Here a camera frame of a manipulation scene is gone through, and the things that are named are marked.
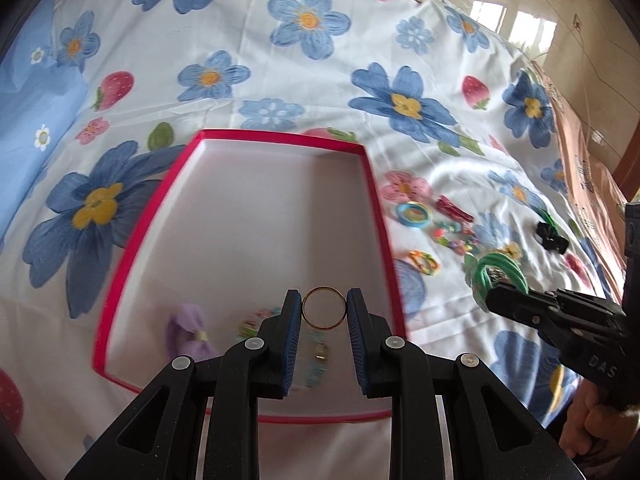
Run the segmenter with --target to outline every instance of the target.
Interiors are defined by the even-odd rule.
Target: blue pillow
[[[0,64],[0,237],[87,94],[78,67],[54,58],[54,4],[38,4]]]

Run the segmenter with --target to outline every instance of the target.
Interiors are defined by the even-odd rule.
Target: hand
[[[560,447],[569,458],[585,455],[591,449],[592,436],[606,441],[598,458],[608,460],[626,451],[638,431],[639,410],[620,412],[599,404],[598,387],[583,380],[567,410]]]

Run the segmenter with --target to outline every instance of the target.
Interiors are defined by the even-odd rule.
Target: screw
[[[392,335],[385,339],[385,345],[389,348],[395,348],[396,350],[404,346],[404,339],[400,336]]]
[[[174,370],[186,370],[191,365],[191,359],[187,356],[181,355],[180,357],[175,358],[171,361],[171,366]]]
[[[480,359],[477,355],[462,354],[462,356],[460,357],[460,362],[468,368],[475,368],[480,364]]]
[[[244,346],[249,350],[259,350],[264,346],[264,341],[259,337],[250,337],[244,342]]]

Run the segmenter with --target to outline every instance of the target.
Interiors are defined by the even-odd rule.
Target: colorful beads
[[[436,222],[436,225],[437,229],[433,231],[436,243],[448,247],[460,256],[466,253],[478,254],[480,252],[479,241],[471,225],[460,222]],[[460,235],[460,238],[450,240],[447,238],[447,234]]]
[[[440,264],[429,253],[423,251],[410,251],[409,259],[418,267],[421,273],[433,276],[440,270]]]

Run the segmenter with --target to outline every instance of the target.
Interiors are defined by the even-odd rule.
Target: purple hair bow
[[[166,326],[166,351],[169,359],[188,355],[196,362],[220,355],[209,343],[199,306],[185,303],[171,315]]]

